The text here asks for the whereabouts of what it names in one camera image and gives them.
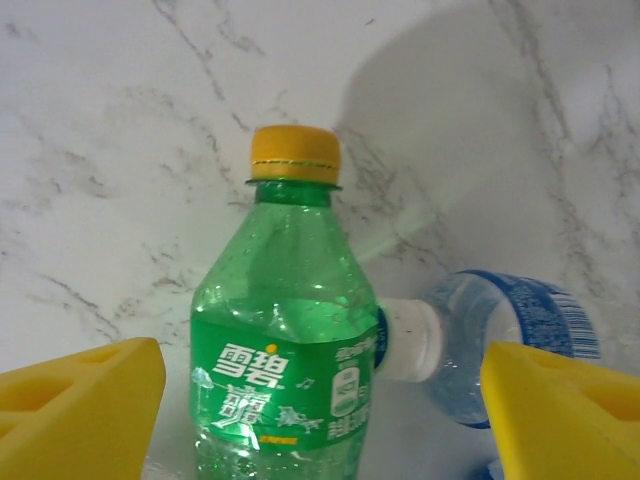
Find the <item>green soda bottle yellow cap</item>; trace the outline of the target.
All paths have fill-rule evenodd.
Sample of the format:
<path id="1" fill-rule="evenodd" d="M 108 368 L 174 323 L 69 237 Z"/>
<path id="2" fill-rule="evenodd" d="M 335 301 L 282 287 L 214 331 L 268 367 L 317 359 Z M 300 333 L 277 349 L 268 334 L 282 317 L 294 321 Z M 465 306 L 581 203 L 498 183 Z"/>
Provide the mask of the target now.
<path id="1" fill-rule="evenodd" d="M 197 480 L 356 480 L 378 306 L 332 207 L 337 137 L 259 129 L 255 199 L 190 308 Z"/>

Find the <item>blue label bottle white cap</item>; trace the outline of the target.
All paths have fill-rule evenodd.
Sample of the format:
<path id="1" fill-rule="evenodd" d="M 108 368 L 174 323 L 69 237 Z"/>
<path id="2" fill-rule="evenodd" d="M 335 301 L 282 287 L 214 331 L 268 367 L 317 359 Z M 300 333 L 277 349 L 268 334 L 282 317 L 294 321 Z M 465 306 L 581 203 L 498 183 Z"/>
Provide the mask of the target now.
<path id="1" fill-rule="evenodd" d="M 593 322 L 565 289 L 528 277 L 463 270 L 418 300 L 382 299 L 377 374 L 421 383 L 455 422 L 490 426 L 480 371 L 493 342 L 513 342 L 581 360 L 600 361 Z"/>

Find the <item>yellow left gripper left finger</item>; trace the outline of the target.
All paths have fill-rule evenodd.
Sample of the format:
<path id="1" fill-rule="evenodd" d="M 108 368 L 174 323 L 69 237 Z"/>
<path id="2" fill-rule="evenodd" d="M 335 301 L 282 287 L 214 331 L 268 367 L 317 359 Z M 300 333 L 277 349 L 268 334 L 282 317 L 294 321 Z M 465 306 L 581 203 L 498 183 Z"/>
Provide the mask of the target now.
<path id="1" fill-rule="evenodd" d="M 141 480 L 165 383 L 148 337 L 0 374 L 0 480 Z"/>

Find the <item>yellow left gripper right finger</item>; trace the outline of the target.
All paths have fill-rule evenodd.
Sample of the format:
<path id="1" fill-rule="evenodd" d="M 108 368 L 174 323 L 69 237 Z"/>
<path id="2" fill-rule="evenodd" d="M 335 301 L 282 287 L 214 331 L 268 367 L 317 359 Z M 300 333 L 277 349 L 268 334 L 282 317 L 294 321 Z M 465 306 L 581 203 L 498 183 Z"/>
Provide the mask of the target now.
<path id="1" fill-rule="evenodd" d="M 640 480 L 640 378 L 495 342 L 481 391 L 505 480 Z"/>

